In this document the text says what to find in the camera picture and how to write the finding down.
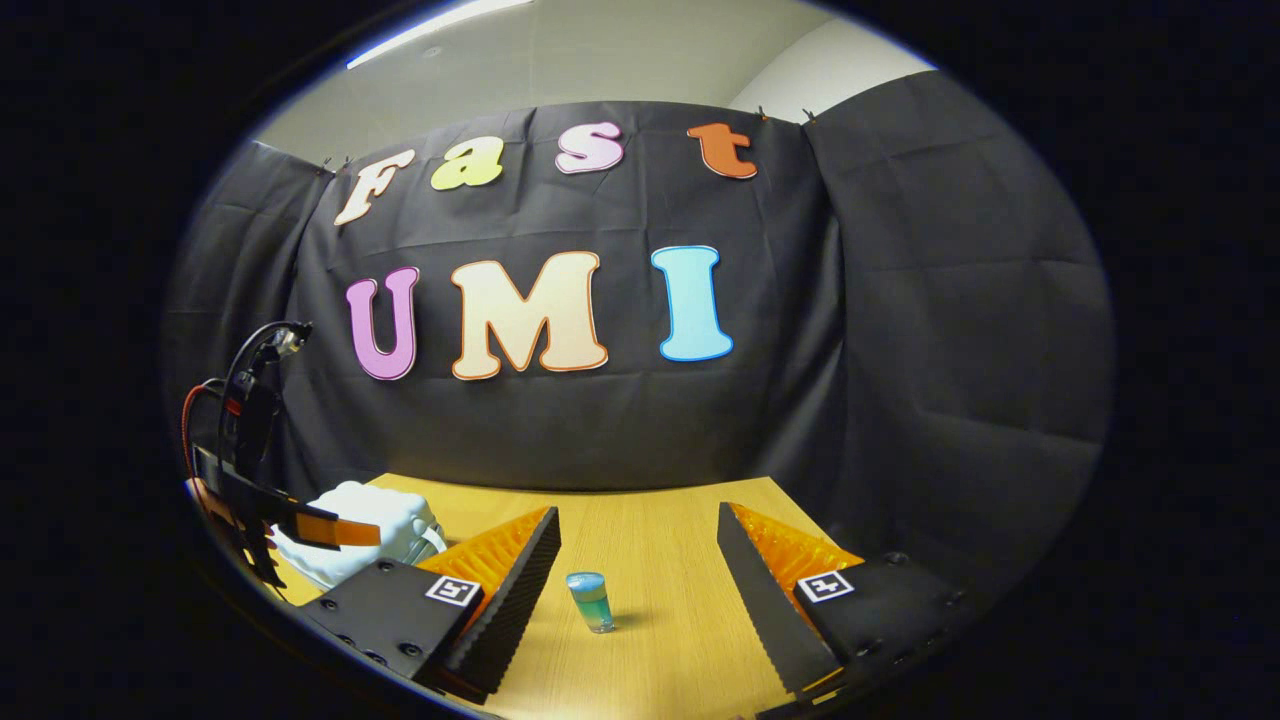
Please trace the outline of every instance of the white cloth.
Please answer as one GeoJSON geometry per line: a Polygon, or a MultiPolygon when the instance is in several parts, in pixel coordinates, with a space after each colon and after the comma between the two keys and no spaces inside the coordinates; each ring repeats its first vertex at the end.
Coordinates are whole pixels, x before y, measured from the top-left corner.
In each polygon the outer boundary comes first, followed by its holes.
{"type": "Polygon", "coordinates": [[[420,495],[348,480],[307,505],[337,512],[343,520],[378,525],[381,530],[383,542],[378,547],[344,544],[339,550],[325,550],[293,542],[278,525],[271,528],[275,530],[271,539],[280,556],[323,591],[380,557],[413,565],[445,550],[440,524],[420,495]]]}

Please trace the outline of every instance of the wooden table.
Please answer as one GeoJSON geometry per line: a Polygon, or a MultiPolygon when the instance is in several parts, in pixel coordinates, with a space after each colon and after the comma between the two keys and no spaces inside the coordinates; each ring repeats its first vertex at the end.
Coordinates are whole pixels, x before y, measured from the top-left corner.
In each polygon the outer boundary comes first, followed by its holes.
{"type": "MultiPolygon", "coordinates": [[[[522,492],[390,474],[371,484],[426,497],[451,547],[525,512],[559,507],[562,546],[547,587],[500,688],[472,707],[509,720],[728,720],[792,700],[716,543],[722,501],[829,541],[772,479],[625,493],[522,492]],[[614,632],[593,634],[579,615],[564,578],[581,570],[604,574],[614,632]]],[[[289,602],[321,594],[275,559],[289,602]]]]}

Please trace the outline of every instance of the blue liquid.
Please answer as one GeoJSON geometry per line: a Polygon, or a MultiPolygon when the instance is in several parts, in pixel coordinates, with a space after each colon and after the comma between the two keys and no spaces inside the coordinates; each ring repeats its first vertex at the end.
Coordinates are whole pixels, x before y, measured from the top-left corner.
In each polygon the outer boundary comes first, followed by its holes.
{"type": "Polygon", "coordinates": [[[582,612],[582,619],[586,620],[586,626],[593,633],[608,633],[613,630],[613,614],[609,612],[608,597],[590,602],[579,602],[577,609],[582,612]]]}

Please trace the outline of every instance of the letter u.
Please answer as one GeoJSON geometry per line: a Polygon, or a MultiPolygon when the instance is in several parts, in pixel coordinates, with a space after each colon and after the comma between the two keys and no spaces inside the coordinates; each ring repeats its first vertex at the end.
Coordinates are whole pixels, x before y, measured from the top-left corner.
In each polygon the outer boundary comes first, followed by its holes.
{"type": "Polygon", "coordinates": [[[387,288],[392,291],[392,311],[396,316],[396,348],[383,352],[374,338],[374,296],[378,282],[364,279],[347,288],[351,305],[351,337],[356,346],[356,359],[370,377],[379,380],[403,378],[417,355],[413,336],[413,286],[417,268],[401,268],[387,275],[387,288]]]}

